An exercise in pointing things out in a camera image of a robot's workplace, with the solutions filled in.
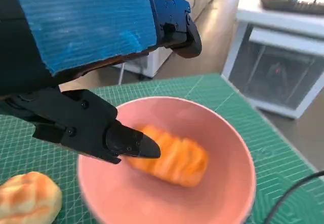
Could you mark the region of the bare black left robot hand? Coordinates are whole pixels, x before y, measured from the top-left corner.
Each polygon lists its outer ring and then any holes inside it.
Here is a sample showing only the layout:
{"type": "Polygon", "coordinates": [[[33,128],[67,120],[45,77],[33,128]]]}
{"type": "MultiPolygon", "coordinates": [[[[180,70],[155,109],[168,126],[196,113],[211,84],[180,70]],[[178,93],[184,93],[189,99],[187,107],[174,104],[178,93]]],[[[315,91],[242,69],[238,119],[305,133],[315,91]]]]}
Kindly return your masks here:
{"type": "Polygon", "coordinates": [[[160,47],[202,50],[186,0],[1,0],[1,114],[35,125],[33,137],[106,162],[156,159],[157,143],[117,120],[89,90],[59,86],[160,47]]]}

